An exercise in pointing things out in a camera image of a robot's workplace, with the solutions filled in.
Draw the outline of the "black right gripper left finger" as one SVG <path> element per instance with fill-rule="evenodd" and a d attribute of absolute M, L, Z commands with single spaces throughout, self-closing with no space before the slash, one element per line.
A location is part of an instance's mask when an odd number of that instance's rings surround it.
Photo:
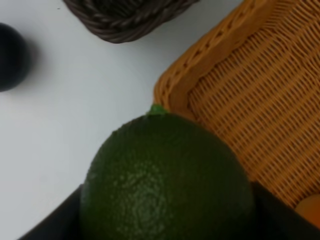
<path fill-rule="evenodd" d="M 81 240 L 79 223 L 80 185 L 50 215 L 24 234 L 20 240 Z"/>

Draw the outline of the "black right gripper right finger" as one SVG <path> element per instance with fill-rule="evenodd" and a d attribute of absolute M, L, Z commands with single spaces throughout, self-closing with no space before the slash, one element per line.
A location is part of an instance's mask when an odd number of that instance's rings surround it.
<path fill-rule="evenodd" d="M 258 240 L 320 240 L 320 230 L 260 183 L 252 183 Z"/>

